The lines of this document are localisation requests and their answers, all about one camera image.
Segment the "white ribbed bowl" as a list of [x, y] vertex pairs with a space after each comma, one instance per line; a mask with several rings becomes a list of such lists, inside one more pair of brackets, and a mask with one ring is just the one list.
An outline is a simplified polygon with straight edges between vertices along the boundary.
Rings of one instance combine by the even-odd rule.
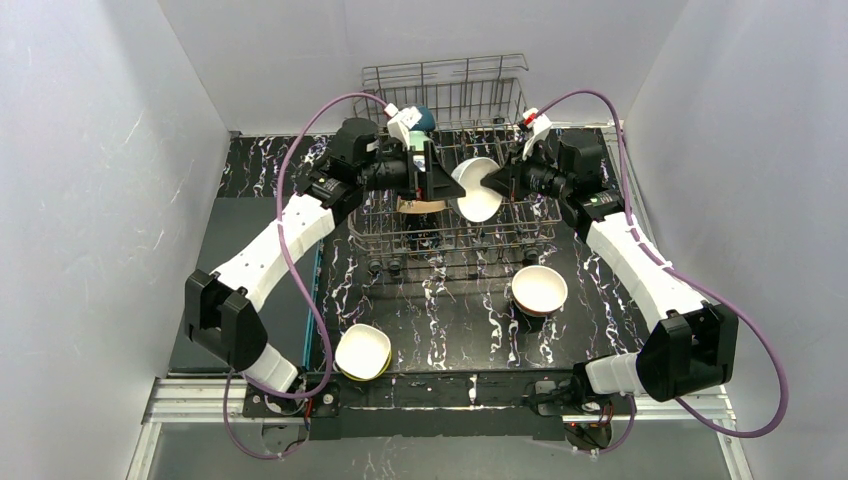
[[499, 168], [497, 162], [487, 157], [474, 157], [460, 162], [451, 176], [465, 190], [465, 195], [449, 201], [451, 210], [473, 223], [482, 223], [492, 218], [499, 210], [503, 196], [483, 186], [481, 181]]

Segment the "cream white round bowl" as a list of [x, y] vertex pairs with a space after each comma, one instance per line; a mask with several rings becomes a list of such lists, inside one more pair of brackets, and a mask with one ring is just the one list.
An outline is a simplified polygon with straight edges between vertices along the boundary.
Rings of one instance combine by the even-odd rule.
[[448, 207], [444, 200], [422, 201], [399, 198], [396, 211], [402, 214], [425, 215], [445, 210]]

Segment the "green celadon bowl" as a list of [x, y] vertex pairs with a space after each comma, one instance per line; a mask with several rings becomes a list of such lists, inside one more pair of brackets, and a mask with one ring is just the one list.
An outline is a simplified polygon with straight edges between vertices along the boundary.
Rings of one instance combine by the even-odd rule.
[[408, 149], [410, 151], [424, 152], [432, 141], [428, 134], [423, 131], [410, 131]]

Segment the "orange striped bowl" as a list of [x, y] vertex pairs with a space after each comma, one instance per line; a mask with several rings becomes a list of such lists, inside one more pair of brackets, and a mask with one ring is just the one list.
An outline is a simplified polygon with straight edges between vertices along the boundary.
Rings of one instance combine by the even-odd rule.
[[525, 314], [547, 316], [561, 309], [568, 299], [569, 289], [564, 277], [556, 270], [531, 265], [519, 270], [511, 280], [511, 296]]

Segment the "tan interior dark bowl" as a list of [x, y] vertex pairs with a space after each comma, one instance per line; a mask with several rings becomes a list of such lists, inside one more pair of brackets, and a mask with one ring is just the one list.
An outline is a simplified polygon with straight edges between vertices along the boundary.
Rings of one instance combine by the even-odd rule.
[[436, 130], [436, 121], [433, 113], [423, 105], [416, 105], [420, 118], [410, 128], [411, 131], [432, 132]]

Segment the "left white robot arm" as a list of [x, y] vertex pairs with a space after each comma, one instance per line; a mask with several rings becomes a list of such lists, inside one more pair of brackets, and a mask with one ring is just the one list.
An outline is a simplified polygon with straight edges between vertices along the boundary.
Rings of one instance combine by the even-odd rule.
[[350, 118], [302, 175], [293, 195], [244, 249], [212, 272], [196, 270], [185, 284], [184, 332], [249, 383], [271, 395], [305, 399], [300, 369], [268, 338], [259, 313], [285, 276], [312, 297], [295, 267], [316, 243], [357, 210], [368, 193], [390, 191], [412, 201], [461, 198], [465, 190], [444, 169], [429, 134], [433, 121], [410, 108], [387, 124], [380, 139], [373, 121]]

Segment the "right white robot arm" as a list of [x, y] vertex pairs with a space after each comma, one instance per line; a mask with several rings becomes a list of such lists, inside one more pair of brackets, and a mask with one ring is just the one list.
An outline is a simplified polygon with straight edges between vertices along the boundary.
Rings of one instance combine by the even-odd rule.
[[668, 262], [627, 217], [623, 195], [605, 185], [603, 158], [594, 135], [570, 130], [556, 149], [542, 142], [512, 148], [506, 163], [481, 180], [508, 200], [558, 200], [565, 223], [610, 267], [650, 331], [637, 353], [575, 365], [561, 393], [580, 402], [611, 394], [663, 402], [728, 382], [738, 316], [668, 273]]

